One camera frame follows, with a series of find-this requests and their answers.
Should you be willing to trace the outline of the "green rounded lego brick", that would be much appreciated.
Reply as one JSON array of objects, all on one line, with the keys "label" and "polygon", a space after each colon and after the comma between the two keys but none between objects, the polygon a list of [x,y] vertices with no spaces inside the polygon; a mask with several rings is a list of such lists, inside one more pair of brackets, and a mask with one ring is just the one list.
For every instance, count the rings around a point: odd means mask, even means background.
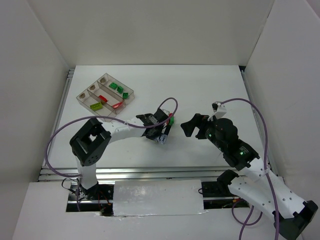
[{"label": "green rounded lego brick", "polygon": [[174,121],[175,121],[174,117],[171,117],[168,124],[171,126],[174,124]]}]

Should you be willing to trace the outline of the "red long lego brick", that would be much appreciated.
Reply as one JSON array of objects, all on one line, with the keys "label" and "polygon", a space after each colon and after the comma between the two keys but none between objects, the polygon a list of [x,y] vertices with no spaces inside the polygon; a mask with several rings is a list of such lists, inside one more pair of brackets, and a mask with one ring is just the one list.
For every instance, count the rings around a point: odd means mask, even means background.
[{"label": "red long lego brick", "polygon": [[119,108],[122,104],[123,104],[122,101],[121,101],[121,102],[118,102],[118,103],[112,105],[112,108],[113,108],[113,109],[117,109],[117,108]]}]

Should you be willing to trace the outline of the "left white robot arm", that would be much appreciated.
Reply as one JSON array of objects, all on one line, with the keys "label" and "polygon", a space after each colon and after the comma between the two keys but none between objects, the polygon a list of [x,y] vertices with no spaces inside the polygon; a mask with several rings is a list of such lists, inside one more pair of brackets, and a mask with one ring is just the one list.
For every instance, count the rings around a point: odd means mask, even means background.
[{"label": "left white robot arm", "polygon": [[83,196],[90,200],[98,198],[101,189],[96,176],[97,162],[109,144],[140,137],[164,144],[173,123],[173,114],[160,108],[153,114],[139,114],[123,122],[114,119],[102,123],[96,117],[89,119],[69,142],[76,157]]}]

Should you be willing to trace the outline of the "lime long lego brick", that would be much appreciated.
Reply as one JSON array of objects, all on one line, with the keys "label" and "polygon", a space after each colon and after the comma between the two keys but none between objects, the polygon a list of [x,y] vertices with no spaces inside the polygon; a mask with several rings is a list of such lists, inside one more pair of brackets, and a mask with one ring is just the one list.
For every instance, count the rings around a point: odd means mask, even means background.
[{"label": "lime long lego brick", "polygon": [[90,109],[93,111],[98,111],[103,108],[103,104],[101,102],[97,102],[95,104],[90,105]]}]

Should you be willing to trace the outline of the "green lego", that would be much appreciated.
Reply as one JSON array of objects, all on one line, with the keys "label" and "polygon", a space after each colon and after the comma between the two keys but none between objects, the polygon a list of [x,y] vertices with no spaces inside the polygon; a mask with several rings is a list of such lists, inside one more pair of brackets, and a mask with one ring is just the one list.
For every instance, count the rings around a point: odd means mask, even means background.
[{"label": "green lego", "polygon": [[122,98],[123,99],[127,99],[129,97],[129,94],[127,93],[127,92],[124,92],[123,94],[122,94]]}]

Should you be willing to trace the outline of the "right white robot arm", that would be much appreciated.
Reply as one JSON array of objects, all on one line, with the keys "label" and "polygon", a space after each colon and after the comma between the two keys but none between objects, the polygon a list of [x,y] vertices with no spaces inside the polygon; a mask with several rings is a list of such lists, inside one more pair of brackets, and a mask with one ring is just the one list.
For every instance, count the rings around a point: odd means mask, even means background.
[{"label": "right white robot arm", "polygon": [[212,120],[196,113],[190,121],[181,125],[186,137],[195,128],[196,138],[209,140],[223,154],[225,161],[236,170],[226,170],[217,179],[223,193],[241,197],[269,219],[274,221],[279,234],[287,240],[295,240],[312,221],[318,206],[306,201],[290,190],[271,170],[264,168],[259,154],[238,136],[238,129],[227,118]]}]

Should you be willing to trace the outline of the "green square lego brick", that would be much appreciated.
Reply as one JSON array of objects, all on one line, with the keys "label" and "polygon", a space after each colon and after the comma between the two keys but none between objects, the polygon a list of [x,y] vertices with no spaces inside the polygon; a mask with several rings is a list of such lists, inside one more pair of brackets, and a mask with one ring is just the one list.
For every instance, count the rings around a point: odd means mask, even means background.
[{"label": "green square lego brick", "polygon": [[118,85],[115,82],[112,82],[108,87],[113,90],[116,90],[118,88]]}]

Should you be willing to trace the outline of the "small green lego brick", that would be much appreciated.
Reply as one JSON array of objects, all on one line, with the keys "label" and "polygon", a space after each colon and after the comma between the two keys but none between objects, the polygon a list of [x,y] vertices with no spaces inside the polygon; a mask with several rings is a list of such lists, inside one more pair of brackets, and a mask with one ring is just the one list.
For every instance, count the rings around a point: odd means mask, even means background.
[{"label": "small green lego brick", "polygon": [[124,92],[124,88],[119,85],[119,86],[117,87],[117,92],[120,93],[120,94],[122,94],[122,93]]}]

